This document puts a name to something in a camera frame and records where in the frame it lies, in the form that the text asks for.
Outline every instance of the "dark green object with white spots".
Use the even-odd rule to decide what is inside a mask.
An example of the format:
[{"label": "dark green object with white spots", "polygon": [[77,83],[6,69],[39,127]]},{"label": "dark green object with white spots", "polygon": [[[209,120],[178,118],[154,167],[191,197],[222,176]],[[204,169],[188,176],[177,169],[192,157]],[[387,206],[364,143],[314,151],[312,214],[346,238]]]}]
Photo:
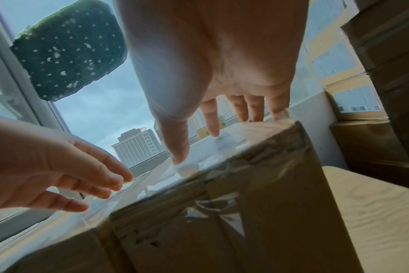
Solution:
[{"label": "dark green object with white spots", "polygon": [[122,30],[99,0],[79,0],[48,16],[11,49],[39,97],[52,102],[109,74],[127,57]]}]

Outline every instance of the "wooden surface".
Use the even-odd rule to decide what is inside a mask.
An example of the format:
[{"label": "wooden surface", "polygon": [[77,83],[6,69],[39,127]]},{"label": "wooden surface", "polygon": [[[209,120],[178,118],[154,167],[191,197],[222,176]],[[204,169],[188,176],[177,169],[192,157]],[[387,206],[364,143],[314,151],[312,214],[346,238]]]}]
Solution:
[{"label": "wooden surface", "polygon": [[409,189],[323,167],[366,273],[409,273]]}]

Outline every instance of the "pinky finger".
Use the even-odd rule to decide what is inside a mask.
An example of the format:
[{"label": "pinky finger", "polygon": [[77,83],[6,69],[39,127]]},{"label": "pinky finger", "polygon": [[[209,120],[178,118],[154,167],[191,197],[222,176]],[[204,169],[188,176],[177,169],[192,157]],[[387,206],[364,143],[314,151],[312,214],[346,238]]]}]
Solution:
[{"label": "pinky finger", "polygon": [[67,198],[61,194],[44,191],[38,195],[29,205],[28,208],[43,210],[62,210],[67,212],[83,212],[89,208],[89,204]]}]

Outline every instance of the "person's left hand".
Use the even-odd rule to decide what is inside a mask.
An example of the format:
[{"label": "person's left hand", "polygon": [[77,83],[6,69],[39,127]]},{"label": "person's left hand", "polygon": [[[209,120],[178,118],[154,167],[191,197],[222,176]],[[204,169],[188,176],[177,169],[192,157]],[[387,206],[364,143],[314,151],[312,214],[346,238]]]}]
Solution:
[{"label": "person's left hand", "polygon": [[81,212],[83,201],[50,192],[51,186],[106,199],[133,174],[111,154],[65,132],[0,119],[0,209]]}]

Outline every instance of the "person's right hand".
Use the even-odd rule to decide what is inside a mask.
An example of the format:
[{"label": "person's right hand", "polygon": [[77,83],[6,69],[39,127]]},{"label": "person's right hand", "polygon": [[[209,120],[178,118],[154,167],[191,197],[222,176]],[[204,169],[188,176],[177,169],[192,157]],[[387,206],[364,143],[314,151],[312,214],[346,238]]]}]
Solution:
[{"label": "person's right hand", "polygon": [[0,209],[80,212],[89,205],[47,189],[105,199],[131,180],[133,174],[111,154],[76,136],[0,118]]},{"label": "person's right hand", "polygon": [[308,0],[116,0],[135,71],[164,143],[188,155],[187,119],[200,107],[219,134],[216,97],[240,121],[289,106]]}]

